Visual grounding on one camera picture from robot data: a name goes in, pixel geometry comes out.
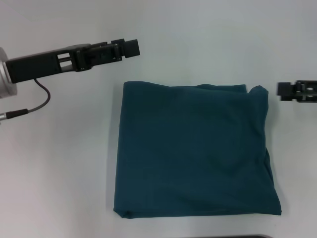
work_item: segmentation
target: robotic arm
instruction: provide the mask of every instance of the robotic arm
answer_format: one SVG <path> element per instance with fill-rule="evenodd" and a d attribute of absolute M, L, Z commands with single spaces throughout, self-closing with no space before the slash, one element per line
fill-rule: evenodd
<path fill-rule="evenodd" d="M 111 41 L 110 44 L 83 44 L 36 55 L 8 60 L 0 48 L 0 99 L 17 94 L 16 84 L 34 79 L 48 93 L 48 100 L 33 110 L 18 110 L 0 114 L 0 120 L 18 117 L 42 108 L 50 100 L 49 91 L 36 79 L 64 72 L 81 72 L 105 63 L 122 61 L 122 57 L 139 56 L 137 40 L 124 39 Z"/>

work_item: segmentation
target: dark teal cloth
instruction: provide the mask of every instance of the dark teal cloth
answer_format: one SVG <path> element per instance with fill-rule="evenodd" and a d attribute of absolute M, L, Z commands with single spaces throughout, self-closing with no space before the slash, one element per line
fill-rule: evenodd
<path fill-rule="evenodd" d="M 281 214 L 264 124 L 245 85 L 126 82 L 114 211 L 124 218 Z"/>

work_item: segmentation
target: white surface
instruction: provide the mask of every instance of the white surface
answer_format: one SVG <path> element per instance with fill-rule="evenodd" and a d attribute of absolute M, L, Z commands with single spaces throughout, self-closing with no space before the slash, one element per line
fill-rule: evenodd
<path fill-rule="evenodd" d="M 42 110 L 0 126 L 0 237 L 316 237 L 317 105 L 280 102 L 277 82 L 317 80 L 314 0 L 2 0 L 9 58 L 138 39 L 141 56 L 40 79 Z M 122 84 L 246 83 L 269 91 L 267 147 L 283 214 L 126 220 L 112 211 Z M 18 85 L 1 112 L 45 100 Z"/>

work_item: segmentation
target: metal cylinder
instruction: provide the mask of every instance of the metal cylinder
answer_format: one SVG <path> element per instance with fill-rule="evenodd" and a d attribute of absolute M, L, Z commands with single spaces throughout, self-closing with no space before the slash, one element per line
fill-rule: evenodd
<path fill-rule="evenodd" d="M 11 83 L 10 75 L 5 62 L 8 60 L 3 48 L 0 48 L 0 98 L 6 98 L 17 94 L 16 84 Z"/>

